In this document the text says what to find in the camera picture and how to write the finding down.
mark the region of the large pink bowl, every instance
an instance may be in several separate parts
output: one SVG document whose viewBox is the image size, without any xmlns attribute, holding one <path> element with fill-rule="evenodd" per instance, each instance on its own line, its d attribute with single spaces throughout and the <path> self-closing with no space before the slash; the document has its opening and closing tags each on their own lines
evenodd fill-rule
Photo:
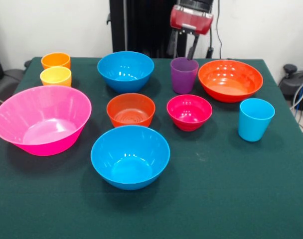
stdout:
<svg viewBox="0 0 303 239">
<path fill-rule="evenodd" d="M 39 86 L 19 92 L 0 106 L 0 138 L 37 156 L 71 147 L 90 117 L 82 92 L 66 86 Z"/>
</svg>

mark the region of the light blue cup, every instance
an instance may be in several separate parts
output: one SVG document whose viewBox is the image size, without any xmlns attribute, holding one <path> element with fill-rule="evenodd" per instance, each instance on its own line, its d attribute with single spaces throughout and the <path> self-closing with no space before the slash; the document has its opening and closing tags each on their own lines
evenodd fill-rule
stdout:
<svg viewBox="0 0 303 239">
<path fill-rule="evenodd" d="M 240 137 L 249 142 L 259 141 L 275 115 L 275 108 L 267 101 L 250 98 L 240 104 Z"/>
<path fill-rule="evenodd" d="M 95 170 L 124 190 L 146 187 L 168 165 L 170 149 L 155 130 L 138 125 L 114 128 L 98 138 L 91 151 Z"/>
<path fill-rule="evenodd" d="M 116 92 L 134 93 L 149 80 L 154 62 L 138 52 L 119 51 L 103 57 L 97 69 L 106 84 Z"/>
</svg>

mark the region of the orange bowl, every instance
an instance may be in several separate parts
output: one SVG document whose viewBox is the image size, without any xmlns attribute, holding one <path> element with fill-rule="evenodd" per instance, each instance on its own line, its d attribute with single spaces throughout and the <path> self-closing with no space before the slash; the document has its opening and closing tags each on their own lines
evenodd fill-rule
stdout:
<svg viewBox="0 0 303 239">
<path fill-rule="evenodd" d="M 209 95 L 226 103 L 243 101 L 263 85 L 256 68 L 234 60 L 208 62 L 200 68 L 198 77 Z"/>
<path fill-rule="evenodd" d="M 137 93 L 127 93 L 112 98 L 106 107 L 114 127 L 136 124 L 148 127 L 156 106 L 151 98 Z"/>
</svg>

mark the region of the purple cup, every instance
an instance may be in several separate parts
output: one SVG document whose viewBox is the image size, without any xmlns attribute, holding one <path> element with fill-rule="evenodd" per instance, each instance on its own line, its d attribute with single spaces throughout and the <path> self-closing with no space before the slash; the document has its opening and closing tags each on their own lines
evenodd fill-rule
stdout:
<svg viewBox="0 0 303 239">
<path fill-rule="evenodd" d="M 192 91 L 198 72 L 199 64 L 196 60 L 178 57 L 171 61 L 172 89 L 178 94 L 188 94 Z"/>
</svg>

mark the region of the green tablecloth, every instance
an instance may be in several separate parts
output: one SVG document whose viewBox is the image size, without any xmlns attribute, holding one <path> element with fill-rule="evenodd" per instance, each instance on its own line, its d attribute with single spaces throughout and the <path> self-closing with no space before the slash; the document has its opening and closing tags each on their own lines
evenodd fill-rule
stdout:
<svg viewBox="0 0 303 239">
<path fill-rule="evenodd" d="M 93 106 L 72 148 L 36 157 L 0 139 L 0 239 L 303 238 L 303 135 L 264 61 L 245 60 L 264 76 L 255 97 L 276 115 L 263 139 L 248 143 L 237 134 L 239 104 L 212 99 L 199 81 L 192 93 L 213 105 L 211 119 L 194 132 L 173 125 L 170 60 L 154 60 L 141 93 L 156 104 L 151 128 L 171 157 L 158 180 L 134 192 L 107 184 L 90 162 L 94 141 L 112 128 L 105 108 L 116 96 L 97 62 L 72 58 L 72 85 Z M 18 91 L 40 85 L 41 71 L 34 58 Z"/>
</svg>

